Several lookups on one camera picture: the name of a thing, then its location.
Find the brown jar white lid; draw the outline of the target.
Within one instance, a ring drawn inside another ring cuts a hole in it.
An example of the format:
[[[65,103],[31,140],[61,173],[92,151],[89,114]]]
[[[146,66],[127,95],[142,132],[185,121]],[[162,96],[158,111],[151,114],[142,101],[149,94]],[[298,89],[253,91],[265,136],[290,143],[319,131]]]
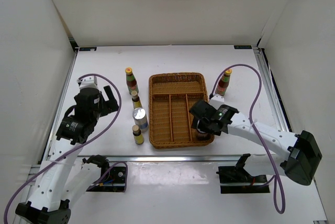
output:
[[[196,138],[198,141],[207,141],[211,138],[211,134],[196,129]]]

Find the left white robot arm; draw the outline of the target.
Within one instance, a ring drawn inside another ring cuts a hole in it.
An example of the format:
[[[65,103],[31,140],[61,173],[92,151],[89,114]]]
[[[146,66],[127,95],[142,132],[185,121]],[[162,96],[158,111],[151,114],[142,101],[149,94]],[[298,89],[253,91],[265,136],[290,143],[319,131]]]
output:
[[[40,181],[35,183],[33,194],[15,209],[16,215],[28,223],[68,223],[71,206],[81,195],[96,181],[108,180],[108,160],[93,155],[85,160],[88,166],[76,178],[67,181],[98,120],[120,112],[121,100],[115,99],[109,85],[104,86],[104,91],[108,100],[103,98],[97,85],[80,82],[80,91],[74,97],[75,105],[65,112],[56,132],[50,163],[36,175]]]

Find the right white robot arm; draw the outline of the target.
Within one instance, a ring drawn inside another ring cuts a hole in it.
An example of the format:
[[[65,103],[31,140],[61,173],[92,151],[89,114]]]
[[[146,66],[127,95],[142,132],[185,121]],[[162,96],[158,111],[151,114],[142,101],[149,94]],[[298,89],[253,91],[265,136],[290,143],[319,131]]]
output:
[[[215,109],[204,100],[189,110],[194,116],[192,128],[219,136],[222,132],[242,137],[265,146],[284,159],[280,163],[284,174],[300,185],[310,185],[322,159],[315,137],[308,131],[300,134],[275,130],[262,123],[252,124],[236,108],[220,105]]]

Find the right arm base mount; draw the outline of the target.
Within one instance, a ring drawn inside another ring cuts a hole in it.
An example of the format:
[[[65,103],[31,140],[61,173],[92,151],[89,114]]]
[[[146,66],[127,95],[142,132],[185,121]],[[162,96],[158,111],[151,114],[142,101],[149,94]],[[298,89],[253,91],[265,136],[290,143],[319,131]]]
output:
[[[218,167],[216,174],[219,176],[221,194],[270,193],[270,182],[266,175],[253,176],[244,169],[250,156],[251,154],[243,154],[235,165]]]

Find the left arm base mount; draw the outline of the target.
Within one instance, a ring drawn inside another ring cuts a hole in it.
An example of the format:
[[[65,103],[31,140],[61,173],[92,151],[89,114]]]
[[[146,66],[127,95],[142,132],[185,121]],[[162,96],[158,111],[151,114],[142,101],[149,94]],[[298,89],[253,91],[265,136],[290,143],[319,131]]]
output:
[[[109,159],[102,155],[92,155],[83,158],[84,164],[94,164],[100,169],[100,178],[94,182],[87,192],[115,192],[124,193],[127,189],[128,164],[116,162],[110,165]]]

